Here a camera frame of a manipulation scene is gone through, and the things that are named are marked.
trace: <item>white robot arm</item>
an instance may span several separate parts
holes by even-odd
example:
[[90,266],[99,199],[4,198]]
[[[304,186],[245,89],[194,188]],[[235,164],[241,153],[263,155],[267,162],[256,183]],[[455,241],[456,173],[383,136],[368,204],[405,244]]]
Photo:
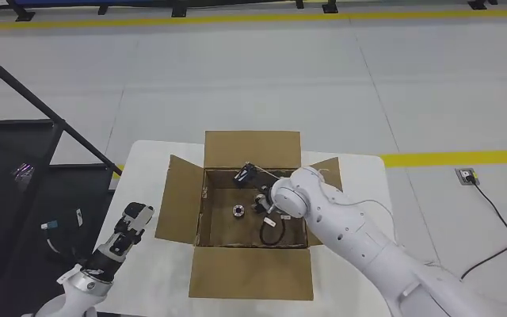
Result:
[[312,167],[296,170],[271,188],[273,204],[307,226],[324,245],[362,272],[394,317],[489,317],[482,299],[454,277],[436,276],[403,251],[340,190]]
[[96,317],[93,306],[105,300],[114,274],[132,246],[141,241],[153,214],[151,206],[130,203],[108,241],[92,253],[83,267],[76,265],[57,280],[65,294],[48,301],[35,315],[22,317]]

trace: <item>wall outlet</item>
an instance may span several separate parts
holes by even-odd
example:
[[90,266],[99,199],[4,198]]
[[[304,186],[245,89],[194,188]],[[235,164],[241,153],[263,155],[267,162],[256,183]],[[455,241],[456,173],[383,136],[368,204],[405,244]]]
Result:
[[475,184],[479,185],[477,174],[474,169],[471,167],[462,168],[462,169],[454,169],[456,171],[456,175],[458,175],[459,182],[461,185],[473,185],[471,181],[467,181],[467,176],[472,175],[475,178]]

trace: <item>gray floor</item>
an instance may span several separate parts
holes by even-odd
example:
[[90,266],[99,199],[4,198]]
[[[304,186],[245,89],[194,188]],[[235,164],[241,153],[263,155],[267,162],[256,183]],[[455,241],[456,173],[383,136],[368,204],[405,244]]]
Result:
[[[204,130],[302,132],[304,150],[507,148],[507,24],[327,21],[0,32],[2,65],[114,162],[138,139]],[[44,117],[0,84],[0,118]],[[96,162],[67,137],[54,163]],[[507,169],[473,166],[507,217]],[[455,274],[507,230],[455,166],[389,169],[398,234]],[[507,254],[466,282],[507,313]]]

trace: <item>yellow floor line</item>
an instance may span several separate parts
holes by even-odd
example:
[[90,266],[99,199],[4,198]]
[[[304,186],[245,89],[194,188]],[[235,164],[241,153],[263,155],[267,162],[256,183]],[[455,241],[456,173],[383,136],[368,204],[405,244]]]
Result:
[[280,13],[254,15],[224,15],[185,18],[144,18],[124,20],[77,20],[0,22],[0,29],[97,28],[122,26],[192,25],[233,22],[325,21],[325,20],[399,20],[452,19],[468,17],[507,17],[507,10],[463,10],[435,12],[370,12],[370,13]]
[[507,151],[436,152],[379,155],[387,168],[507,164]]

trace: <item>cardboard box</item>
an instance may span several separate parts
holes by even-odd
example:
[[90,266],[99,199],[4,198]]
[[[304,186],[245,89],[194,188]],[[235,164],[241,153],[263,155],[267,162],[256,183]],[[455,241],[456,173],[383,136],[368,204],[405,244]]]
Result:
[[[264,215],[250,209],[258,193],[232,178],[245,162],[288,177],[301,166],[298,132],[206,132],[204,168],[171,155],[155,237],[195,246],[189,297],[313,300],[308,247],[321,244],[303,219],[286,220],[284,238],[265,246]],[[338,159],[314,165],[341,189]],[[245,206],[235,219],[232,208]],[[265,230],[266,241],[281,226]]]

